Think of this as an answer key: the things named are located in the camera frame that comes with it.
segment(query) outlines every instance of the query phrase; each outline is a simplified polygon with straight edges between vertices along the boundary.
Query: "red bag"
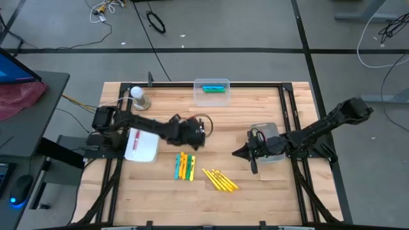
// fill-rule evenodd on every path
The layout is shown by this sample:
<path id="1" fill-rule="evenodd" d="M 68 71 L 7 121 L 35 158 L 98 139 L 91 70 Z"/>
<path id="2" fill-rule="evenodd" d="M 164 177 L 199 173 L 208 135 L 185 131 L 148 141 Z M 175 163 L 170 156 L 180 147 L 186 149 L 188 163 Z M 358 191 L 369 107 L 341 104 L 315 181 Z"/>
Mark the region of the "red bag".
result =
<path id="1" fill-rule="evenodd" d="M 0 121 L 33 106 L 47 88 L 41 82 L 0 85 Z"/>

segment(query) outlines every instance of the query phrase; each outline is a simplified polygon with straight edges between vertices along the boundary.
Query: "green marker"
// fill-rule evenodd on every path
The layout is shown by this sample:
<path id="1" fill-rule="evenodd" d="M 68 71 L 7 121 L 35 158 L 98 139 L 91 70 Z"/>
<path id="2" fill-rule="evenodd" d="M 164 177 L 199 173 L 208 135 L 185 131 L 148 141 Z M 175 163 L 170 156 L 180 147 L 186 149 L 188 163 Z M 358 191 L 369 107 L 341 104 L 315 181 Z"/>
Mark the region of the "green marker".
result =
<path id="1" fill-rule="evenodd" d="M 186 180 L 190 178 L 190 168 L 192 167 L 192 155 L 187 157 Z"/>
<path id="2" fill-rule="evenodd" d="M 203 91 L 205 93 L 224 93 L 226 89 L 224 86 L 203 86 Z"/>

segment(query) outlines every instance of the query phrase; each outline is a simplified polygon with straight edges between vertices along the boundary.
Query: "wire bundle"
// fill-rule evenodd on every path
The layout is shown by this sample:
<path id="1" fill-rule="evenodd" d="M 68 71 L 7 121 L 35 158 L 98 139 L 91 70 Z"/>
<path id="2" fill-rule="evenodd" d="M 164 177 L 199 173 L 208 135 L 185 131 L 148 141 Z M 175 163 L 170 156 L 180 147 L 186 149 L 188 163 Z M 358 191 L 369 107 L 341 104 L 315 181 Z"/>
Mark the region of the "wire bundle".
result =
<path id="1" fill-rule="evenodd" d="M 77 101 L 76 99 L 63 95 L 63 98 L 67 99 L 69 102 L 73 103 L 74 105 L 78 105 L 79 107 L 83 108 L 84 110 L 86 110 L 89 113 L 94 114 L 95 113 L 95 108 L 96 106 L 92 106 L 92 105 L 84 105 L 83 103 Z"/>
<path id="2" fill-rule="evenodd" d="M 103 0 L 102 3 L 100 4 L 96 4 L 93 7 L 90 7 L 90 5 L 88 4 L 88 2 L 86 1 L 86 4 L 88 5 L 88 7 L 91 9 L 90 13 L 89 13 L 89 21 L 91 23 L 99 23 L 99 22 L 103 22 L 102 20 L 98 20 L 98 21 L 92 21 L 92 14 L 94 14 L 95 12 L 95 8 L 98 6 L 103 6 L 105 8 L 108 8 L 108 10 L 110 11 L 110 13 L 115 13 L 115 7 L 116 5 L 119 5 L 119 3 L 115 3 L 114 0 Z"/>
<path id="3" fill-rule="evenodd" d="M 387 38 L 392 38 L 399 33 L 409 23 L 409 13 L 406 13 L 396 20 L 389 22 L 389 25 L 379 31 L 379 35 L 382 35 L 381 44 L 385 42 Z"/>

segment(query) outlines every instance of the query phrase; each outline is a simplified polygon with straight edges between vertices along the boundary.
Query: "metal bracket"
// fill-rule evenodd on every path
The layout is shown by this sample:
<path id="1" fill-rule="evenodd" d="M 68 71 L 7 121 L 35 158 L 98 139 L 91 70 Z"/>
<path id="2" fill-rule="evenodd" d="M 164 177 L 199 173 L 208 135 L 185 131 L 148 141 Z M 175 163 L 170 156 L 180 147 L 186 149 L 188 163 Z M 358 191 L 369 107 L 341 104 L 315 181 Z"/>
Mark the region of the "metal bracket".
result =
<path id="1" fill-rule="evenodd" d="M 279 226 L 280 230 L 315 230 L 315 227 Z"/>
<path id="2" fill-rule="evenodd" d="M 148 87 L 153 86 L 152 82 L 154 82 L 153 77 L 152 77 L 152 73 L 148 72 Z"/>
<path id="3" fill-rule="evenodd" d="M 260 230 L 267 230 L 267 224 L 264 220 L 260 221 Z"/>
<path id="4" fill-rule="evenodd" d="M 152 220 L 146 221 L 146 229 L 145 230 L 152 230 L 152 226 L 153 226 L 153 221 Z"/>
<path id="5" fill-rule="evenodd" d="M 127 226 L 127 227 L 103 227 L 101 230 L 136 230 L 136 226 Z"/>
<path id="6" fill-rule="evenodd" d="M 281 83 L 281 87 L 283 87 L 285 90 L 289 91 L 289 92 L 293 92 L 293 84 L 291 82 L 284 82 Z"/>

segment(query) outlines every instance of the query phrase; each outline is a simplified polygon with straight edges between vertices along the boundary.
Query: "wooden table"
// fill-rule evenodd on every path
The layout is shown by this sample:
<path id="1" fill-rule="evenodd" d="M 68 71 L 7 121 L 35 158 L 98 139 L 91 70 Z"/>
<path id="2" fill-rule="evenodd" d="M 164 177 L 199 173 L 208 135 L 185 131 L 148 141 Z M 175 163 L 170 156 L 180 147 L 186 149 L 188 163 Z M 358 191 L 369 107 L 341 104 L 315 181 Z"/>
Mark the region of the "wooden table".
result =
<path id="1" fill-rule="evenodd" d="M 119 87 L 120 82 L 106 82 L 100 103 L 117 99 Z M 293 82 L 293 88 L 301 126 L 305 127 L 317 120 L 309 83 Z M 231 155 L 247 141 L 246 131 L 251 124 L 274 122 L 280 133 L 285 132 L 278 90 L 231 88 L 228 107 L 196 107 L 191 88 L 146 88 L 145 92 L 152 99 L 152 105 L 138 114 L 167 121 L 176 113 L 181 117 L 207 113 L 213 119 L 214 132 L 206 139 L 205 147 L 197 152 L 188 146 L 170 146 L 161 141 L 154 164 L 125 160 L 114 225 L 144 226 L 147 220 L 152 220 L 156 226 L 256 226 L 260 220 L 273 226 L 301 224 L 289 159 L 259 164 L 259 173 L 252 174 L 248 161 Z M 288 98 L 286 101 L 291 113 Z M 294 130 L 293 120 L 290 123 Z M 210 126 L 205 123 L 205 127 L 209 129 Z M 173 179 L 176 154 L 181 151 L 196 156 L 193 182 Z M 328 162 L 311 158 L 309 165 L 316 194 L 335 217 L 342 219 Z M 104 167 L 105 160 L 101 159 L 84 171 L 74 222 L 84 216 L 98 197 Z M 221 170 L 240 190 L 233 194 L 215 190 L 201 168 Z M 312 221 L 309 200 L 307 195 L 304 197 Z"/>

